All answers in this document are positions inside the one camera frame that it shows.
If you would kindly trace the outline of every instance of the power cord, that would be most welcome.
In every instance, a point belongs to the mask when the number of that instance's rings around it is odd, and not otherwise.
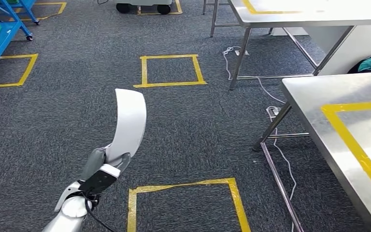
[[[268,116],[270,117],[270,121],[272,122],[272,119],[275,118],[274,116],[272,116],[270,114],[270,110],[272,109],[276,109],[277,110],[277,107],[275,106],[268,106],[268,108],[266,109],[267,111],[267,114]],[[278,135],[278,128],[275,128],[275,135]],[[294,196],[294,191],[295,191],[295,188],[297,187],[297,182],[294,178],[294,175],[292,174],[292,170],[291,170],[291,163],[289,162],[289,160],[285,157],[284,153],[282,152],[282,150],[276,145],[276,142],[277,142],[277,139],[274,140],[274,147],[276,147],[276,149],[278,149],[278,151],[281,153],[282,157],[284,158],[284,160],[286,161],[286,163],[288,164],[288,170],[289,170],[289,175],[291,176],[291,179],[292,181],[294,182],[294,186],[292,187],[292,191],[291,191],[291,195],[289,196],[289,200],[292,200],[292,197]],[[294,223],[292,222],[291,224],[291,232],[294,232]]]
[[[222,53],[223,53],[223,57],[224,57],[224,59],[225,59],[226,70],[227,70],[227,72],[228,72],[228,80],[232,80],[232,78],[231,78],[231,73],[230,73],[229,70],[228,70],[228,60],[227,60],[226,55],[227,55],[229,52],[234,51],[235,48],[240,48],[240,49],[241,49],[241,47],[239,47],[239,46],[233,46],[233,47],[228,47],[225,51],[222,52]],[[256,78],[256,79],[258,80],[259,85],[261,86],[262,90],[264,90],[264,92],[266,92],[266,93],[267,93],[271,98],[273,98],[274,100],[276,100],[276,101],[278,101],[278,102],[280,102],[280,103],[285,104],[285,101],[282,101],[282,100],[280,100],[280,99],[274,97],[272,94],[270,94],[270,93],[269,93],[269,92],[264,88],[264,86],[262,85],[261,79],[260,79],[259,77],[257,77],[257,76],[240,76],[240,77],[252,77],[252,78]],[[276,111],[274,111],[275,116],[272,116],[272,115],[270,114],[270,110],[272,110],[272,109],[276,110]],[[270,121],[271,121],[271,122],[272,122],[272,119],[275,118],[276,115],[278,115],[278,108],[275,107],[275,106],[269,106],[269,107],[266,109],[266,111],[267,111],[268,116],[270,117]],[[277,134],[278,134],[278,128],[275,128],[275,135],[277,135]],[[294,186],[292,187],[291,195],[289,196],[289,200],[292,200],[292,197],[294,196],[295,188],[297,187],[297,182],[296,182],[296,180],[295,180],[295,178],[294,178],[294,175],[292,174],[291,163],[290,163],[289,160],[285,157],[285,155],[284,155],[284,153],[282,152],[282,150],[281,150],[281,149],[276,145],[276,142],[277,142],[277,139],[274,140],[273,146],[276,147],[276,149],[278,149],[278,151],[281,153],[282,157],[284,158],[284,160],[285,160],[286,163],[288,164],[289,175],[291,176],[291,179],[292,179],[292,181],[294,182]],[[291,224],[291,232],[294,232],[294,223],[293,223],[293,222],[292,222],[292,224]]]
[[[231,78],[231,73],[229,72],[228,70],[228,60],[227,60],[227,57],[225,55],[227,55],[229,52],[232,52],[235,50],[235,48],[241,48],[241,47],[238,47],[238,46],[234,46],[234,47],[228,47],[225,51],[223,51],[223,57],[225,59],[225,69],[227,70],[228,72],[228,80],[232,80]],[[285,101],[282,101],[282,100],[279,100],[278,98],[274,97],[273,95],[271,95],[265,88],[264,86],[262,85],[262,82],[261,82],[261,79],[257,76],[239,76],[239,77],[252,77],[252,78],[256,78],[259,82],[259,85],[261,86],[262,90],[264,90],[264,92],[266,92],[271,98],[273,98],[274,100],[276,101],[279,101],[280,103],[283,103],[285,104]]]
[[[90,208],[88,202],[96,202],[96,200],[91,200],[89,199],[89,195],[90,195],[90,192],[87,193],[87,195],[84,195],[82,194],[83,197],[85,198],[85,207],[86,207],[86,211],[92,216],[92,218],[94,220],[96,220],[98,223],[100,223],[100,225],[102,225],[103,227],[105,227],[106,229],[108,229],[109,231],[111,232],[116,232],[115,230],[111,229],[108,225],[106,225],[104,222],[102,222],[100,219],[98,219],[96,216],[94,216],[93,212],[92,212],[92,209]]]

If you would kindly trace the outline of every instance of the stainless steel table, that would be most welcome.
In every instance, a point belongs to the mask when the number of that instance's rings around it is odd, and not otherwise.
[[[254,149],[264,151],[297,231],[302,226],[265,146],[267,139],[307,135],[271,135],[290,109],[371,229],[371,73],[286,78],[282,83],[288,102]]]
[[[228,0],[238,19],[239,25],[245,28],[241,52],[232,76],[229,89],[233,90],[237,80],[252,80],[252,77],[239,77],[239,71],[252,28],[283,28],[290,39],[304,54],[315,71],[312,74],[263,76],[261,78],[284,78],[297,76],[318,75],[342,42],[352,32],[355,26],[371,25],[371,2],[369,6],[358,6],[351,0]],[[214,14],[211,36],[218,26],[235,26],[233,24],[216,24],[219,0],[214,2]],[[327,53],[326,57],[317,64],[303,46],[285,28],[288,27],[321,27],[348,26],[337,43]]]

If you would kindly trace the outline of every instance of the black wheel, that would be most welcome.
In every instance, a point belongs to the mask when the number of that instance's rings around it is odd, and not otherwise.
[[[171,8],[170,8],[169,5],[158,5],[158,6],[157,6],[157,11],[158,11],[160,14],[166,15],[166,14],[170,13]]]
[[[116,9],[122,14],[127,14],[130,11],[130,5],[127,3],[116,4]]]

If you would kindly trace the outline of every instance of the robotic hand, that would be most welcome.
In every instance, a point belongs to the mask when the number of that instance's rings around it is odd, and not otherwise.
[[[80,232],[86,215],[92,215],[91,210],[99,204],[100,194],[116,181],[139,148],[146,125],[143,94],[125,89],[115,91],[117,127],[112,143],[92,151],[80,180],[65,188],[55,207],[57,216],[43,232]]]

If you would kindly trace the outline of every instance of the table leg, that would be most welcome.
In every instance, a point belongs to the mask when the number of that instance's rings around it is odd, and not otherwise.
[[[231,84],[229,85],[230,90],[234,90],[234,88],[235,88],[235,84],[237,82],[237,77],[238,77],[238,74],[240,73],[240,67],[241,67],[241,64],[243,62],[244,54],[245,54],[245,51],[246,51],[246,48],[247,48],[248,40],[249,40],[249,37],[251,35],[251,30],[252,30],[252,28],[246,28],[245,29],[243,44],[241,45],[240,54],[237,57],[237,65],[235,66],[234,74],[232,75]]]
[[[219,3],[220,3],[219,0],[215,0],[214,1],[214,12],[213,12],[213,20],[211,22],[211,33],[210,33],[210,37],[211,38],[214,36],[215,21],[217,20],[217,11],[218,11],[218,5],[219,5]]]
[[[274,121],[270,123],[268,128],[265,130],[265,132],[262,134],[262,137],[258,139],[258,141],[254,144],[253,150],[258,151],[261,148],[261,143],[264,143],[267,138],[271,135],[271,133],[275,130],[275,128],[278,126],[278,124],[284,119],[286,114],[288,114],[289,110],[291,109],[291,105],[289,102],[285,103],[285,105],[282,107],[279,114],[276,116]]]
[[[342,43],[348,38],[348,36],[352,33],[352,31],[355,28],[356,28],[356,26],[349,26],[345,30],[345,32],[342,34],[342,36],[338,39],[338,41],[330,49],[330,51],[328,52],[328,54],[324,57],[324,59],[315,68],[315,71],[313,73],[314,76],[318,76],[319,75],[319,73],[322,71],[322,69],[325,67],[325,65],[330,61],[330,59],[335,54],[335,52],[339,49],[339,47],[342,45]]]
[[[207,0],[204,0],[204,5],[202,6],[202,15],[205,15],[206,10],[207,10]]]
[[[265,157],[267,158],[267,162],[271,167],[272,175],[275,178],[276,184],[278,185],[278,189],[282,194],[282,197],[284,199],[284,202],[285,202],[286,206],[288,207],[288,211],[289,211],[289,214],[291,215],[292,222],[294,223],[294,226],[295,226],[295,228],[297,228],[298,232],[303,232],[303,228],[300,224],[297,213],[295,212],[294,206],[292,206],[292,203],[289,199],[289,195],[285,190],[285,187],[282,183],[281,178],[279,177],[278,171],[276,170],[276,166],[275,166],[274,162],[272,161],[272,157],[271,157],[271,155],[270,155],[270,153],[267,149],[267,146],[265,145],[265,143],[260,143],[260,145],[261,145],[262,150],[265,153]]]

